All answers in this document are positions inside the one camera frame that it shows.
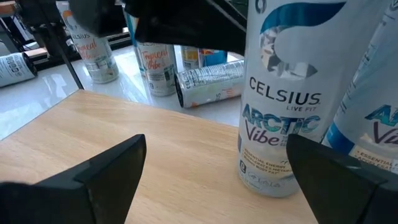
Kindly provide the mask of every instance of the white countertop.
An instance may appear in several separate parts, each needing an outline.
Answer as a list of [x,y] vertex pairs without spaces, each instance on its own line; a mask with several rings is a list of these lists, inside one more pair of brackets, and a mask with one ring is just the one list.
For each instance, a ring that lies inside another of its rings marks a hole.
[[[175,47],[175,53],[177,68],[181,72],[183,67],[180,47]],[[81,60],[72,63],[85,90],[238,126],[240,97],[196,108],[181,108],[177,94],[159,97],[149,93],[146,80],[139,72],[132,47],[115,50],[113,54],[119,66],[120,77],[107,84],[92,83]],[[228,55],[228,61],[233,60],[237,58]],[[32,121],[77,89],[66,65],[40,71],[39,76],[33,80],[0,88],[0,139]]]

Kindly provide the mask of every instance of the celsius can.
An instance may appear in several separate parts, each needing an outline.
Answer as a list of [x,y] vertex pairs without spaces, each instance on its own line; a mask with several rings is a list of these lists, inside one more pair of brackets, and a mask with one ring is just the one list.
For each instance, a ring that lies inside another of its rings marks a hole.
[[398,2],[387,8],[323,144],[398,174]]
[[57,1],[56,3],[93,82],[107,83],[117,79],[119,69],[113,59],[108,40],[96,37],[77,24],[67,1]]
[[0,57],[0,86],[29,80],[37,76],[37,70],[25,53]]
[[196,47],[181,46],[181,54],[184,69],[199,68],[199,53]]
[[287,136],[321,141],[387,5],[249,0],[237,165],[250,189],[273,197],[299,189]]
[[173,45],[138,42],[149,90],[155,96],[175,93],[174,76],[177,72]]
[[223,50],[199,49],[199,67],[226,63],[228,53]]
[[239,96],[243,89],[243,64],[239,60],[178,73],[175,84],[181,107]]
[[126,18],[127,28],[129,29],[129,32],[130,32],[132,46],[134,49],[134,53],[136,54],[139,71],[140,71],[141,75],[145,76],[145,70],[144,70],[144,67],[142,66],[141,54],[139,53],[139,50],[138,50],[137,41],[134,38],[134,34],[136,33],[136,29],[137,29],[138,18],[134,18],[126,12],[124,12],[124,17]]

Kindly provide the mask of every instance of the wooden table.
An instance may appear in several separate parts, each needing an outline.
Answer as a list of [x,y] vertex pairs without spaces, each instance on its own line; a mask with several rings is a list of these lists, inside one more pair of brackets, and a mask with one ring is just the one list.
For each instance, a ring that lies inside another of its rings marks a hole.
[[0,181],[38,182],[137,133],[147,159],[126,223],[316,223],[302,193],[243,185],[237,128],[87,91],[0,142]]

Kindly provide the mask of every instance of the black object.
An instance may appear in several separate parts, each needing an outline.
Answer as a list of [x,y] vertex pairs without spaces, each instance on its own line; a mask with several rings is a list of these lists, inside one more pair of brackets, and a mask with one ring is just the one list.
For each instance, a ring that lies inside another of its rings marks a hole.
[[0,223],[124,223],[145,156],[139,134],[35,185],[0,184]]
[[320,224],[398,223],[398,175],[296,134],[287,156]]
[[[112,0],[69,3],[76,21],[100,37],[122,28],[113,22],[120,19],[109,20]],[[139,18],[135,36],[138,41],[244,54],[246,18],[225,0],[126,0],[125,10]]]

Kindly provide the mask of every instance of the arctic vibe can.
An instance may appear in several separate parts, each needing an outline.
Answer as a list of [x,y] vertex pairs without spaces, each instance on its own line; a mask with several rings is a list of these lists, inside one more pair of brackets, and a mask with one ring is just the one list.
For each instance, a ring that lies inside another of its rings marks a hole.
[[246,186],[273,197],[299,189],[287,136],[321,141],[388,4],[249,0],[237,161]]
[[134,18],[126,12],[124,12],[124,17],[126,18],[127,28],[129,29],[129,32],[130,32],[131,42],[132,42],[132,46],[134,49],[134,53],[137,58],[139,71],[140,71],[141,75],[145,76],[145,70],[144,70],[144,67],[142,66],[141,54],[139,53],[137,41],[134,38],[134,34],[136,33],[136,29],[137,29],[138,18]]
[[199,53],[196,47],[181,46],[181,54],[184,69],[199,68]]
[[36,76],[37,70],[25,53],[0,57],[0,86],[22,82]]
[[199,49],[199,67],[226,63],[228,53],[223,50]]
[[387,8],[323,144],[398,174],[398,2]]
[[96,37],[77,24],[67,1],[57,1],[56,3],[93,82],[107,83],[117,79],[119,69],[112,56],[108,40]]
[[173,45],[138,42],[142,65],[147,75],[149,91],[155,96],[175,93],[177,72]]
[[175,76],[180,106],[194,107],[240,96],[243,60],[180,72]]

